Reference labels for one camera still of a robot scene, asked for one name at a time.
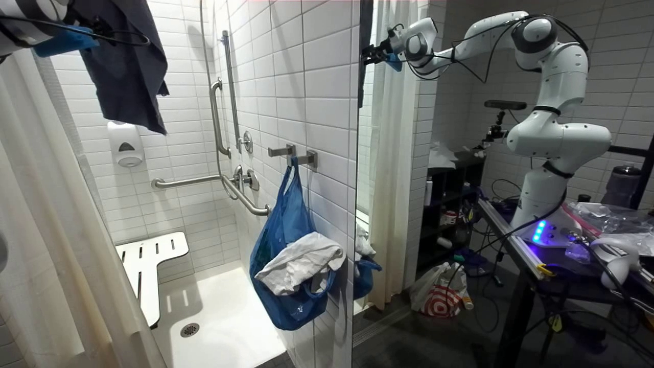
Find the soap dispenser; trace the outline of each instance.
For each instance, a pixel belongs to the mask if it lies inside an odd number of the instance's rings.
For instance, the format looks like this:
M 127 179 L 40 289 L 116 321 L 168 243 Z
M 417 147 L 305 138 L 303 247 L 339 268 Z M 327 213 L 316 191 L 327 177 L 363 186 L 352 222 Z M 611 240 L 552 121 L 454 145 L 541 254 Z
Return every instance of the soap dispenser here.
M 135 168 L 142 162 L 142 143 L 135 124 L 109 123 L 109 138 L 114 162 L 123 168 Z

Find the dark towel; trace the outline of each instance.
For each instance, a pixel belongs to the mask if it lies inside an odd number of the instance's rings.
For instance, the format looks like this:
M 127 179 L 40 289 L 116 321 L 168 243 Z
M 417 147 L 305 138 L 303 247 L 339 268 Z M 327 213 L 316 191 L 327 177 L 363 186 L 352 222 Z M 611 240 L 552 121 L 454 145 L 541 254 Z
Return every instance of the dark towel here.
M 146 47 L 102 40 L 100 47 L 80 53 L 95 84 L 104 118 L 145 124 L 166 135 L 155 97 L 168 94 L 168 61 L 146 1 L 86 0 L 75 1 L 73 10 L 86 20 L 102 19 L 119 39 L 141 40 L 135 36 L 141 32 L 151 40 Z

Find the shower floor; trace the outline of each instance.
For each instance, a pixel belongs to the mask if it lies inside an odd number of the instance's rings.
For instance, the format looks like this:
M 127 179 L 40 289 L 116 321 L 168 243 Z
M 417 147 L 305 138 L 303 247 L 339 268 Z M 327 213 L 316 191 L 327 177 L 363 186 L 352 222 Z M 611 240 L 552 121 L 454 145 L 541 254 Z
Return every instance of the shower floor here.
M 181 338 L 190 322 L 201 329 Z M 172 368 L 253 368 L 286 352 L 240 268 L 161 289 L 153 334 Z

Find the white shower seat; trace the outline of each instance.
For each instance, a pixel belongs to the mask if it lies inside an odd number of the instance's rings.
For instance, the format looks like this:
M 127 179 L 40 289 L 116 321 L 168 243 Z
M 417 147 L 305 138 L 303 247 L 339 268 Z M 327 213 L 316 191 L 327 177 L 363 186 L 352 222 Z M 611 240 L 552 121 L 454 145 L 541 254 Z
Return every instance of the white shower seat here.
M 170 232 L 142 242 L 116 245 L 129 285 L 141 304 L 149 328 L 160 321 L 160 276 L 158 266 L 172 258 L 187 254 L 183 232 Z

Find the white shower curtain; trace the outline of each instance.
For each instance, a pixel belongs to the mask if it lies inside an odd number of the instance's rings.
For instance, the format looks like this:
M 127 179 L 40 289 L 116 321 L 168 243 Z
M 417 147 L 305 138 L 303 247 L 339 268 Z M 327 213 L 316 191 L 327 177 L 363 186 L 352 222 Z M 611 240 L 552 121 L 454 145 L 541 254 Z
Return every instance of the white shower curtain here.
M 30 53 L 0 66 L 0 314 L 29 366 L 164 366 Z
M 387 39 L 389 26 L 418 19 L 417 0 L 376 0 L 372 42 Z M 379 63 L 374 69 L 372 92 L 372 201 L 370 242 L 376 247 L 376 271 L 370 303 L 378 308 L 402 290 L 406 260 L 410 143 L 417 109 L 417 77 Z

